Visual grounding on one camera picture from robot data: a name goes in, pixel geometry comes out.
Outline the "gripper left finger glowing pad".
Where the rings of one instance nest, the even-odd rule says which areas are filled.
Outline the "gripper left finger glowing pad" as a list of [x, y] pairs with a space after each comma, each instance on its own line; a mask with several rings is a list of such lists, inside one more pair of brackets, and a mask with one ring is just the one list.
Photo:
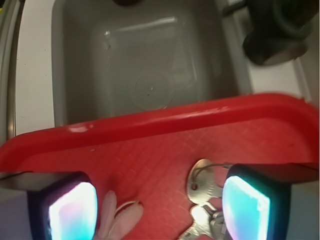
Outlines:
[[92, 240], [98, 196], [87, 174], [1, 172], [2, 240]]

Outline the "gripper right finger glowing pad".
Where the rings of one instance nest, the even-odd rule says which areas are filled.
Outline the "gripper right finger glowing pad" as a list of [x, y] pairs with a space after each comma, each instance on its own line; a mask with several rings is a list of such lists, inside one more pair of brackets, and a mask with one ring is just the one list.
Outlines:
[[318, 240], [319, 164], [235, 164], [222, 209], [232, 240]]

